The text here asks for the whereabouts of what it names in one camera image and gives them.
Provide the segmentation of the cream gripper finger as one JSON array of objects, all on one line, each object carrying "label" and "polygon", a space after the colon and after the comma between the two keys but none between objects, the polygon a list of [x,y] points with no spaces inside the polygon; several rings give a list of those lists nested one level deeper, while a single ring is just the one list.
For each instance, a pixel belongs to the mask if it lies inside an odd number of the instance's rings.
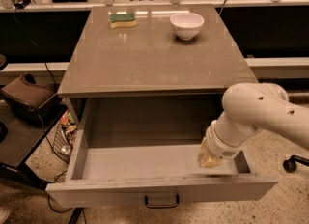
[{"label": "cream gripper finger", "polygon": [[224,160],[218,158],[211,153],[207,147],[207,138],[204,137],[201,143],[200,151],[198,153],[198,164],[203,168],[214,168],[222,165]]}]

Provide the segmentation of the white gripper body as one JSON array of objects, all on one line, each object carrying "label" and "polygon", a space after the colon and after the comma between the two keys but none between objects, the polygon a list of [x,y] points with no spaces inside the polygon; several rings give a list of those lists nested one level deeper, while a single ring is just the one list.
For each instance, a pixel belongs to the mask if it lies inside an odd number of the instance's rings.
[{"label": "white gripper body", "polygon": [[206,151],[212,158],[233,158],[249,137],[250,126],[231,120],[215,120],[206,131],[204,139]]}]

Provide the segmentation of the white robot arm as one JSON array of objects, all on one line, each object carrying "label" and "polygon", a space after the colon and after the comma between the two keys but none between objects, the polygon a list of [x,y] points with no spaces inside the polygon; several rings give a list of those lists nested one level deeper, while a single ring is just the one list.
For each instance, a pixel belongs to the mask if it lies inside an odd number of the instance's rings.
[{"label": "white robot arm", "polygon": [[309,109],[289,102],[287,92],[270,83],[240,83],[222,98],[223,112],[211,122],[202,140],[198,163],[204,168],[234,158],[241,145],[262,130],[309,149]]}]

